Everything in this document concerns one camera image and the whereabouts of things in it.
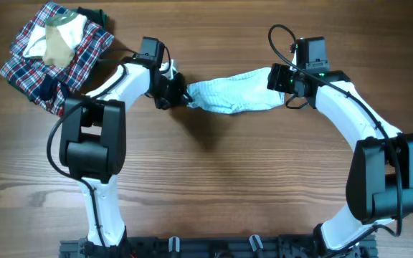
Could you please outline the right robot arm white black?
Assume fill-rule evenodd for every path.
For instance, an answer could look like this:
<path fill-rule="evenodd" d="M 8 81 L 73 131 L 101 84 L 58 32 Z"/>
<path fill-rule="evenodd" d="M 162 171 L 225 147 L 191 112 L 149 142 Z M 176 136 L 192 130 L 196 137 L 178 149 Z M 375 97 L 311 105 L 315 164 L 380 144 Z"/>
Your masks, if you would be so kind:
<path fill-rule="evenodd" d="M 330 69 L 323 37 L 296 39 L 291 52 L 293 62 L 272 66 L 268 89 L 304 98 L 353 150 L 346 205 L 314 229 L 314 252 L 346 252 L 393 221 L 397 227 L 390 233 L 399 236 L 403 218 L 413 213 L 413 133 L 383 120 L 344 72 Z"/>

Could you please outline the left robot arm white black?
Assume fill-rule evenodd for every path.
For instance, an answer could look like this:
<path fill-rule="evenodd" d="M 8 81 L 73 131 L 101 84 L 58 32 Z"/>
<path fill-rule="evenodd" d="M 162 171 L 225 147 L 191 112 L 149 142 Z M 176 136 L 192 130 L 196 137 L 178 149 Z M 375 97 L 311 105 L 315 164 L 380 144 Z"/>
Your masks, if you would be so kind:
<path fill-rule="evenodd" d="M 141 96 L 168 110 L 191 101 L 183 75 L 159 39 L 144 37 L 139 51 L 117 62 L 115 73 L 97 89 L 65 101 L 65 113 L 49 141 L 61 132 L 59 158 L 64 175 L 78 182 L 86 198 L 86 240 L 117 249 L 126 236 L 118 205 L 117 179 L 126 156 L 125 114 Z"/>

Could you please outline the light blue striped shorts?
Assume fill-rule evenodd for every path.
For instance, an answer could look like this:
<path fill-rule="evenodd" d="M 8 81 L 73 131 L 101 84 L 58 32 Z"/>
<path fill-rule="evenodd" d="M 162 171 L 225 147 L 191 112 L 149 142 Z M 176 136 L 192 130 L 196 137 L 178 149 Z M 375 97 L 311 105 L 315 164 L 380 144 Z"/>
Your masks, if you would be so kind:
<path fill-rule="evenodd" d="M 285 94 L 267 89 L 269 67 L 250 72 L 195 82 L 187 86 L 191 108 L 235 114 L 247 111 L 270 110 L 284 104 Z"/>

